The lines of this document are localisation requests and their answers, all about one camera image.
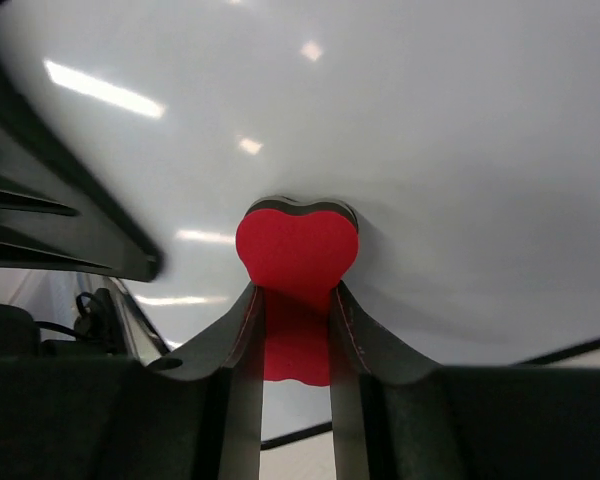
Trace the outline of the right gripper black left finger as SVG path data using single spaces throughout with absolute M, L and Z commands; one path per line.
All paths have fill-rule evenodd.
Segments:
M 0 479 L 255 479 L 265 308 L 248 286 L 168 355 L 0 357 Z

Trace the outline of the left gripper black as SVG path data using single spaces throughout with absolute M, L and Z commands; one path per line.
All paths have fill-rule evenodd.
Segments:
M 0 63 L 0 268 L 78 271 L 141 282 L 156 244 L 14 88 Z M 0 304 L 0 357 L 127 356 L 109 291 L 75 298 L 71 327 Z

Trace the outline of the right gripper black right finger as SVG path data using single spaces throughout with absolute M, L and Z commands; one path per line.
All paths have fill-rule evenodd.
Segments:
M 600 369 L 441 365 L 331 294 L 340 479 L 600 479 Z

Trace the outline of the red whiteboard eraser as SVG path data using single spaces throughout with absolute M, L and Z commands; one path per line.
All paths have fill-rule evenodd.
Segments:
M 328 386 L 331 293 L 359 251 L 353 209 L 333 199 L 265 197 L 240 221 L 235 246 L 264 293 L 265 380 Z

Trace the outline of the small whiteboard black frame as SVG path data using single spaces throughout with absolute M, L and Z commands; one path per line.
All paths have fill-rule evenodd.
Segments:
M 346 284 L 440 363 L 600 338 L 600 1 L 9 1 L 0 60 L 163 251 L 172 347 L 269 195 L 348 203 Z

